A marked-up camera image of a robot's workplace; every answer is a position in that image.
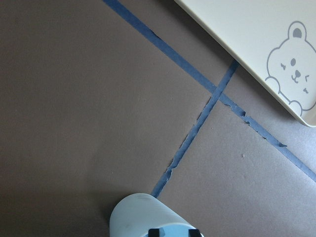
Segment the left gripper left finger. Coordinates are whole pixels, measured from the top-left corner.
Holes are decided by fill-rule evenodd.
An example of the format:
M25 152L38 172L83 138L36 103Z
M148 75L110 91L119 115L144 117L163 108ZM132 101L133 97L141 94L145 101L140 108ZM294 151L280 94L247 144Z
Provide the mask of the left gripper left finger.
M160 237L160 227L150 228L148 230L148 237Z

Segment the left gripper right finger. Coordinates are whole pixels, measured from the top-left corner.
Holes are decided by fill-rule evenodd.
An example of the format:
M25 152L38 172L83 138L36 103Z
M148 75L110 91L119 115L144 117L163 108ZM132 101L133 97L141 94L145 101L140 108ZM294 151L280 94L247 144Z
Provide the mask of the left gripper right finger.
M188 227L188 237L200 237L199 229L195 228L194 226Z

